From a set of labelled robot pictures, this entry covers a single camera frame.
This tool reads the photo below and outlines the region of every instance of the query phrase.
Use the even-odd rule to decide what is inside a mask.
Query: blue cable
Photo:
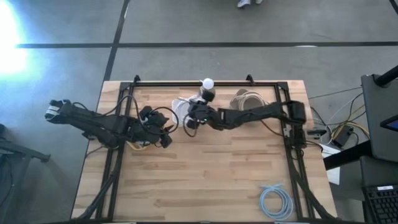
[[[260,203],[259,203],[262,212],[264,212],[264,214],[266,214],[268,217],[273,218],[274,220],[277,221],[285,220],[286,218],[290,217],[290,215],[293,212],[292,198],[284,189],[280,188],[281,185],[282,184],[277,184],[274,186],[269,186],[269,185],[262,186],[264,191],[260,196]],[[267,194],[271,192],[275,192],[282,199],[282,208],[277,213],[268,211],[266,205],[264,204]]]

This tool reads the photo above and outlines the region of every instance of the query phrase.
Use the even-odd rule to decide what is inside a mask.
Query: wooden tabletop
[[[308,98],[303,81],[287,81],[290,97],[305,103],[307,123],[312,128]],[[98,112],[105,113],[116,106],[120,82],[104,82]],[[273,87],[244,87],[256,91],[268,101],[275,101]],[[217,87],[211,106],[227,108],[240,87]],[[149,105],[171,107],[172,100],[188,98],[198,93],[198,87],[136,87],[134,97],[138,107]],[[171,112],[161,111],[171,118]],[[131,116],[135,116],[132,104]],[[280,132],[276,119],[264,120]],[[271,133],[260,122],[247,123],[234,130],[217,131],[200,126],[195,138],[178,128],[170,137],[167,148],[148,147],[134,151],[125,147],[119,180],[114,221],[130,222],[264,222],[272,221],[259,209],[262,185],[283,184],[293,197],[283,140]],[[100,144],[90,142],[88,151]],[[336,215],[320,149],[304,149],[308,182],[320,203]],[[98,193],[104,171],[106,149],[85,160],[72,217],[79,216]],[[104,216],[108,211],[105,202]],[[301,197],[303,212],[305,200]],[[280,199],[271,194],[266,206],[271,211],[280,209]],[[289,221],[296,220],[296,215]]]

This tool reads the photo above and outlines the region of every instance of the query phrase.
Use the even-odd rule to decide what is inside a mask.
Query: person's foot
[[[244,6],[250,6],[250,0],[240,0],[238,2],[238,8],[242,8]]]

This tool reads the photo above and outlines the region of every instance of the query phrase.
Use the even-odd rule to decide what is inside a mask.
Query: floor
[[[308,96],[314,97],[358,87],[361,75],[397,65],[394,0],[264,0],[244,10],[236,2],[0,1],[0,123],[13,141],[51,154],[46,164],[30,164],[11,223],[70,217],[88,141],[71,126],[44,120],[52,99],[79,101],[93,110],[103,80],[132,80],[134,75],[143,80],[242,80],[247,74],[257,80],[304,80]],[[204,45],[144,44],[165,42]],[[238,44],[214,47],[208,42]],[[117,49],[112,43],[125,45]],[[13,49],[15,44],[22,45]],[[310,102],[328,120],[359,93]],[[360,97],[354,107],[362,103]],[[328,122],[346,119],[348,110]],[[358,123],[366,126],[366,118]],[[356,170],[343,167],[341,186],[332,186],[345,220],[363,219],[360,202],[345,197],[350,193],[345,186],[360,182]]]

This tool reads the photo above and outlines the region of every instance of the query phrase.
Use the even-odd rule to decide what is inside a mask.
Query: black keyboard
[[[374,223],[398,223],[398,185],[366,187],[363,191]]]

